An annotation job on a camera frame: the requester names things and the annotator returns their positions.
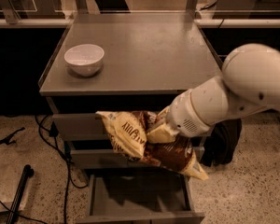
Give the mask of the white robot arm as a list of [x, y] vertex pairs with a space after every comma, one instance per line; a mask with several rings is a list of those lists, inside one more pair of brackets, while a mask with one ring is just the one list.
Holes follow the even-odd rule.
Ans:
[[147, 140], [170, 143], [177, 135], [196, 137], [223, 120], [269, 109], [280, 112], [280, 51], [242, 45], [226, 57], [219, 76], [176, 96], [147, 131]]

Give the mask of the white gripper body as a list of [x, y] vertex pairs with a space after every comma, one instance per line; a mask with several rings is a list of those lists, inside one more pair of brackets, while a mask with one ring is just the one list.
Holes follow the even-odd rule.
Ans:
[[166, 121], [172, 129], [186, 137], [200, 136], [210, 130], [210, 126], [200, 119], [194, 109], [191, 90], [176, 96], [168, 106]]

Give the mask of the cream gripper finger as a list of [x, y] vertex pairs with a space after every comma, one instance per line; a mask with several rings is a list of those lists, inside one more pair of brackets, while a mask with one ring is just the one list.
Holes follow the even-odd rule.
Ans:
[[147, 141], [151, 144], [172, 143], [177, 135], [178, 130], [167, 123], [162, 123], [147, 132]]
[[157, 120], [162, 120], [165, 119], [168, 113], [169, 107], [166, 106], [158, 115], [157, 115]]

